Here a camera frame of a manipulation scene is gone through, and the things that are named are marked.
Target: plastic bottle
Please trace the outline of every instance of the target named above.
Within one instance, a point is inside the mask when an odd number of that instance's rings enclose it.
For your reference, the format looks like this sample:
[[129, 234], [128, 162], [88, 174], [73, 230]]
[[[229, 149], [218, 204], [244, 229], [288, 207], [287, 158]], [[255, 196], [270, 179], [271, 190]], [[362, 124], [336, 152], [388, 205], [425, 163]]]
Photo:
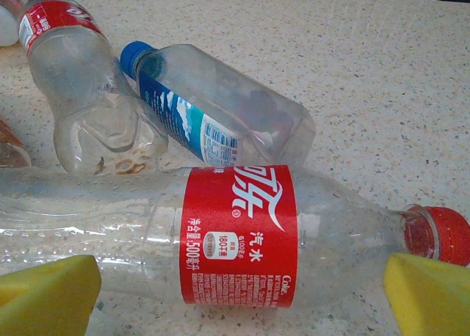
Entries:
[[209, 166], [302, 166], [315, 136], [308, 110], [193, 45], [128, 44], [121, 67], [173, 138]]
[[72, 0], [29, 0], [19, 32], [32, 77], [54, 115], [54, 145], [67, 172], [158, 167], [167, 135], [85, 8]]
[[0, 46], [10, 46], [18, 41], [16, 19], [22, 7], [21, 0], [0, 0]]
[[11, 127], [0, 120], [0, 169], [27, 166], [31, 166], [31, 158], [24, 144]]
[[85, 178], [7, 169], [0, 233], [0, 269], [93, 254], [104, 290], [161, 302], [312, 307], [380, 276], [392, 252], [470, 263], [459, 213], [386, 210], [283, 165]]
[[124, 336], [126, 335], [120, 322], [103, 313], [97, 307], [93, 308], [84, 336]]

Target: barcode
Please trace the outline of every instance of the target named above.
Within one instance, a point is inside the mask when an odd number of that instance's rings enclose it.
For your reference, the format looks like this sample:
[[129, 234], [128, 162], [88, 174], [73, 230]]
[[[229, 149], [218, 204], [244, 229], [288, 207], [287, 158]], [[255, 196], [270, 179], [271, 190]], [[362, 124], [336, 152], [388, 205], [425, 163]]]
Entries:
[[28, 17], [25, 15], [21, 20], [19, 31], [20, 43], [24, 48], [28, 46], [28, 42], [32, 38], [33, 34], [34, 33], [32, 31], [31, 25], [29, 24]]
[[215, 142], [225, 145], [226, 147], [235, 149], [238, 147], [238, 139], [221, 132], [219, 128], [215, 128], [213, 125], [206, 125], [205, 134]]

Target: nutrition label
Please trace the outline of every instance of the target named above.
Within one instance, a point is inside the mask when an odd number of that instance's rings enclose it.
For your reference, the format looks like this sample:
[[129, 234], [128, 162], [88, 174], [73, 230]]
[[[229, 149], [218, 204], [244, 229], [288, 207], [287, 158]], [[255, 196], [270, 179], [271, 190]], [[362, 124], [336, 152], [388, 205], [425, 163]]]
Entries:
[[201, 151], [211, 166], [236, 166], [241, 158], [242, 139], [206, 114], [201, 126]]
[[281, 288], [290, 278], [281, 275], [192, 274], [196, 304], [277, 307]]

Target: white speckled surface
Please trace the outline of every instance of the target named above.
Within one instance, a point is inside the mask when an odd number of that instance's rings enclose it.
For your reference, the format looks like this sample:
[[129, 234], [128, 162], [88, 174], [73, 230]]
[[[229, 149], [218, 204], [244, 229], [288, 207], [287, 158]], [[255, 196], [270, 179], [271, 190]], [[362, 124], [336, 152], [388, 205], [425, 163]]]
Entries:
[[[192, 43], [303, 103], [317, 123], [306, 167], [387, 208], [470, 217], [467, 4], [415, 0], [77, 0], [116, 53]], [[19, 45], [0, 50], [0, 116], [33, 164], [62, 171], [53, 120]], [[164, 167], [201, 165], [171, 142]], [[398, 335], [380, 281], [320, 310], [166, 305], [102, 293], [135, 335]]]

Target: coca-cola bottle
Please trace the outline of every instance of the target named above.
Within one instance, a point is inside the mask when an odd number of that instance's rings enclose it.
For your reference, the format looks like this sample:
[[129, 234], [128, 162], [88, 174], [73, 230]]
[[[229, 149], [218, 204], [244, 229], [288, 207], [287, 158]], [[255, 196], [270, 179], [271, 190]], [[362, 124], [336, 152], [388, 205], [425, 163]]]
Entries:
[[65, 171], [158, 169], [167, 134], [84, 7], [73, 0], [28, 0], [18, 30], [32, 78], [54, 115], [54, 147]]
[[311, 307], [380, 276], [392, 252], [470, 263], [459, 213], [386, 210], [287, 166], [84, 178], [7, 169], [0, 231], [3, 269], [93, 254], [103, 289], [161, 302]]

